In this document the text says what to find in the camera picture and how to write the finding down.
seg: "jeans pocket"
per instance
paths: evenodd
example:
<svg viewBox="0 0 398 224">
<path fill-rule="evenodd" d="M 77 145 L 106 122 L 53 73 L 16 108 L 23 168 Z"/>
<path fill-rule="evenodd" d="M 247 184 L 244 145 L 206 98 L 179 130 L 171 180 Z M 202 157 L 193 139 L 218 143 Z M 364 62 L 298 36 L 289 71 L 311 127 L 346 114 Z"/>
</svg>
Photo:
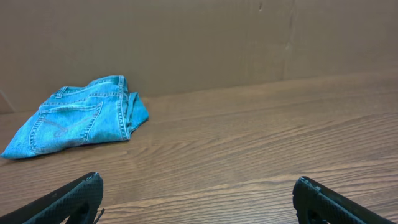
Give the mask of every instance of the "jeans pocket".
<svg viewBox="0 0 398 224">
<path fill-rule="evenodd" d="M 102 105 L 68 105 L 40 111 L 30 132 L 30 150 L 45 154 L 84 144 Z"/>
</svg>

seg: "denim shorts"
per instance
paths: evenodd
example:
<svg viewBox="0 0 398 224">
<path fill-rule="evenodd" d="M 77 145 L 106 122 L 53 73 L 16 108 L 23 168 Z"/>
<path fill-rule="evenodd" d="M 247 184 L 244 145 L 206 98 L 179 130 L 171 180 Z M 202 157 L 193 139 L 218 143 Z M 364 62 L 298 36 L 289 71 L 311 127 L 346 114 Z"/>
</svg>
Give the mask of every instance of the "denim shorts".
<svg viewBox="0 0 398 224">
<path fill-rule="evenodd" d="M 65 86 L 39 106 L 1 156 L 19 159 L 129 140 L 148 117 L 138 93 L 128 92 L 122 75 L 100 78 L 86 87 Z"/>
</svg>

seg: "wooden table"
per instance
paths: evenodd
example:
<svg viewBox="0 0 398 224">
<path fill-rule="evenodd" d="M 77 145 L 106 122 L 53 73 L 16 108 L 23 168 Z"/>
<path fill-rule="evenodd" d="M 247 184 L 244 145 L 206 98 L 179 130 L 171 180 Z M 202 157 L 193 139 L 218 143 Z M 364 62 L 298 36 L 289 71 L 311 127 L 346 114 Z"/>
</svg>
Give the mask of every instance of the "wooden table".
<svg viewBox="0 0 398 224">
<path fill-rule="evenodd" d="M 398 75 L 352 74 L 144 98 L 129 142 L 0 159 L 0 215 L 90 172 L 99 223 L 297 223 L 302 175 L 398 222 Z M 29 113 L 0 116 L 4 149 Z"/>
</svg>

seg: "folded jeans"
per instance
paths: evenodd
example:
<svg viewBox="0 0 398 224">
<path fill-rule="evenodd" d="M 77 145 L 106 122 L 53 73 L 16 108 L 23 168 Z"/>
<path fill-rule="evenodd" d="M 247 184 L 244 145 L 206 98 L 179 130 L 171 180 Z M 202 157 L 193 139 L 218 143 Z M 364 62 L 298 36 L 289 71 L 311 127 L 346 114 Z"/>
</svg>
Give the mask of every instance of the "folded jeans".
<svg viewBox="0 0 398 224">
<path fill-rule="evenodd" d="M 65 86 L 39 106 L 1 156 L 20 159 L 84 144 L 126 141 L 148 117 L 138 93 L 128 92 L 122 75 L 100 78 L 86 87 Z"/>
</svg>

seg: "brown wall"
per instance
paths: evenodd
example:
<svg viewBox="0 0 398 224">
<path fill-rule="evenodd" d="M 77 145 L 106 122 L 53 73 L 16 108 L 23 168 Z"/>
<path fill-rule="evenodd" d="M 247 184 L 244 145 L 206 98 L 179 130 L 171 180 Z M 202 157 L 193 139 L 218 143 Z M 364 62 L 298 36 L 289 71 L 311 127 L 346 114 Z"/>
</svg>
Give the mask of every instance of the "brown wall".
<svg viewBox="0 0 398 224">
<path fill-rule="evenodd" d="M 398 67 L 395 0 L 5 0 L 0 90 L 36 110 L 123 74 L 144 96 Z"/>
</svg>

